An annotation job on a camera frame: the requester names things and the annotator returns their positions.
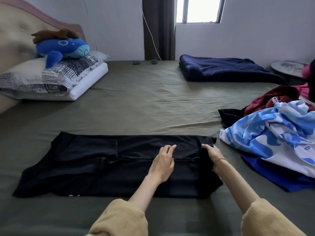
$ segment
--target tufted headboard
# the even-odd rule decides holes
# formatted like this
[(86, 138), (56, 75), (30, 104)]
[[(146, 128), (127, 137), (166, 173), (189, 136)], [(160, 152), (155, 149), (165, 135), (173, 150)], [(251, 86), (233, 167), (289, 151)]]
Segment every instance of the tufted headboard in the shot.
[[(85, 40), (78, 24), (58, 21), (24, 0), (0, 0), (0, 74), (33, 57), (32, 33), (62, 28), (77, 32)], [(0, 94), (0, 114), (18, 102)]]

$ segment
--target window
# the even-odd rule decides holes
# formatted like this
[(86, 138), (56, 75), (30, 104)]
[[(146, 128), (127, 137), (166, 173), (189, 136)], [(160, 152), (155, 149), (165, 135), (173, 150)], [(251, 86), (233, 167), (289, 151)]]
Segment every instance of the window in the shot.
[(176, 23), (220, 23), (225, 0), (177, 0)]

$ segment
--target person's left hand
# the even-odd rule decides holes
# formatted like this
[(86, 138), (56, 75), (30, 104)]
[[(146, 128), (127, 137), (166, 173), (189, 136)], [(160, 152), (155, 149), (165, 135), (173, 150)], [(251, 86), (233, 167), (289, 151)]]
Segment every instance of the person's left hand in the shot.
[(159, 154), (153, 160), (153, 163), (149, 169), (148, 176), (152, 176), (158, 181), (159, 184), (167, 181), (167, 179), (173, 172), (175, 165), (173, 159), (173, 151), (175, 148), (176, 145), (166, 145), (164, 147), (161, 147)]

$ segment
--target sleeve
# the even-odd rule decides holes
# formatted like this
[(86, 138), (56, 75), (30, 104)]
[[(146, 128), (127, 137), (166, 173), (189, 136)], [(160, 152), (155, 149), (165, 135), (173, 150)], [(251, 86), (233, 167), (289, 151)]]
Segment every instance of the sleeve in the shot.
[(267, 200), (253, 202), (242, 219), (242, 236), (306, 236)]
[(116, 199), (112, 201), (87, 236), (148, 235), (148, 222), (144, 212), (134, 204)]

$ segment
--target white wall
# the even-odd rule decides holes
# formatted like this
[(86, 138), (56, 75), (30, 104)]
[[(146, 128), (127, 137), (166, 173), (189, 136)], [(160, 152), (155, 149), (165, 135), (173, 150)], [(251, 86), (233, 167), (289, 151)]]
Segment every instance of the white wall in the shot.
[(176, 59), (249, 58), (264, 67), (277, 60), (315, 58), (315, 0), (226, 0), (220, 24), (176, 27)]
[(144, 59), (142, 0), (26, 1), (62, 22), (80, 24), (91, 50), (109, 54), (109, 60)]

